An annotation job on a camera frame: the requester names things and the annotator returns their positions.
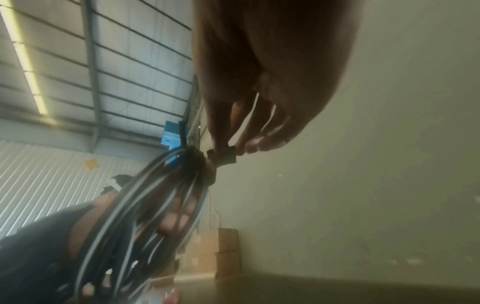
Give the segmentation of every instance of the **hat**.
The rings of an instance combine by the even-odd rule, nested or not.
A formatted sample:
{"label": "hat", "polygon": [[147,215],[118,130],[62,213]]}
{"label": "hat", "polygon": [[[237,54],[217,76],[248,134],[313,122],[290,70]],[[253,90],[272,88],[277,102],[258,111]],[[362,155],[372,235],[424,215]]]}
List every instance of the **hat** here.
{"label": "hat", "polygon": [[115,175],[114,177],[106,181],[105,185],[103,185],[103,189],[101,190],[100,195],[110,192],[112,190],[120,192],[120,190],[132,180],[132,178],[133,176],[126,174]]}

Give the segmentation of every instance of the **dark sleeve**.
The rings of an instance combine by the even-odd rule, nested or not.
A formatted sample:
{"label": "dark sleeve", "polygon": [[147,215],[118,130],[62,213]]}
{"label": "dark sleeve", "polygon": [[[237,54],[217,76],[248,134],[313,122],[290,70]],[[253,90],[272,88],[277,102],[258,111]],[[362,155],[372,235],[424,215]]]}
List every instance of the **dark sleeve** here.
{"label": "dark sleeve", "polygon": [[69,290],[72,276],[70,230],[92,208],[64,209],[0,240],[0,303],[55,303],[67,296],[61,291]]}

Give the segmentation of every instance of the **cardboard box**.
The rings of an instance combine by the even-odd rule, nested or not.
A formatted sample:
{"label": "cardboard box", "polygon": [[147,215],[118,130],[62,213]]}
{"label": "cardboard box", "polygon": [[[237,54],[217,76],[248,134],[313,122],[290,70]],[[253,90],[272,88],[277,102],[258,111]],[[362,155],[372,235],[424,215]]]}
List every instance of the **cardboard box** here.
{"label": "cardboard box", "polygon": [[185,253],[200,257],[217,252],[238,251],[239,249],[238,230],[219,228],[209,233],[193,236],[185,247]]}
{"label": "cardboard box", "polygon": [[217,252],[203,256],[180,255],[179,273],[214,273],[215,277],[227,277],[240,273],[240,252]]}

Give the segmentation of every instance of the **cable bundle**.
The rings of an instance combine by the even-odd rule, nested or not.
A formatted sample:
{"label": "cable bundle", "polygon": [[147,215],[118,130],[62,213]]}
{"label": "cable bundle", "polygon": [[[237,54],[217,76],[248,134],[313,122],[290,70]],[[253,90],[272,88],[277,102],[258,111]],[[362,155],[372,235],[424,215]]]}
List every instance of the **cable bundle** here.
{"label": "cable bundle", "polygon": [[[205,201],[201,186],[205,165],[195,147],[179,147],[151,162],[115,198],[112,207],[95,224],[74,265],[72,289],[78,303],[134,303],[143,286],[164,270],[190,236]],[[198,203],[185,227],[179,222],[186,202],[201,187]],[[158,228],[180,196],[178,219],[171,233]],[[111,269],[111,287],[102,287]],[[82,299],[82,288],[94,286],[94,297]]]}

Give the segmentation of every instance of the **brown box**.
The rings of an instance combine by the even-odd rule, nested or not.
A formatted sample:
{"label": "brown box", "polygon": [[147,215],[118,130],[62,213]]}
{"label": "brown box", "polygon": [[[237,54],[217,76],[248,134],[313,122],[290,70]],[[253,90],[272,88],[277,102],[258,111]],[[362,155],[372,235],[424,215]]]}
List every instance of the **brown box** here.
{"label": "brown box", "polygon": [[240,273],[240,253],[238,251],[217,252],[203,256],[180,255],[181,273],[215,273],[215,277],[226,277]]}
{"label": "brown box", "polygon": [[239,249],[238,230],[219,228],[209,233],[193,236],[185,247],[185,253],[199,257],[217,252],[238,251]]}

